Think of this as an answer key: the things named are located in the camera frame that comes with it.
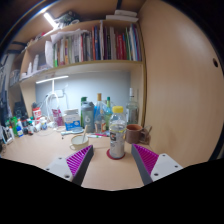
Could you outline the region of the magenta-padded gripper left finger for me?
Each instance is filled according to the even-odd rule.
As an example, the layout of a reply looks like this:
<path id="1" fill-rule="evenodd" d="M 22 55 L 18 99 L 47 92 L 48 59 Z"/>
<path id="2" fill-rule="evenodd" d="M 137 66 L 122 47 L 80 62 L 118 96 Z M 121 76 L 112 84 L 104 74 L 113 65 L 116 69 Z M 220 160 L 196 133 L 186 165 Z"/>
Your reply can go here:
<path id="1" fill-rule="evenodd" d="M 67 158 L 58 157 L 45 170 L 81 186 L 93 155 L 93 146 L 89 145 Z"/>

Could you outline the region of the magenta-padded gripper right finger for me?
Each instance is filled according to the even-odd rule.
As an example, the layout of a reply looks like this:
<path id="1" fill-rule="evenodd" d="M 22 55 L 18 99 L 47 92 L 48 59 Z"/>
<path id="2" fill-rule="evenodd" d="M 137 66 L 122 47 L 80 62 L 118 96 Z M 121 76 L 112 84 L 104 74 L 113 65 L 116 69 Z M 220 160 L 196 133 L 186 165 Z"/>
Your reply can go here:
<path id="1" fill-rule="evenodd" d="M 135 159 L 144 185 L 182 169 L 182 166 L 166 153 L 158 155 L 137 144 L 132 145 L 131 153 Z"/>

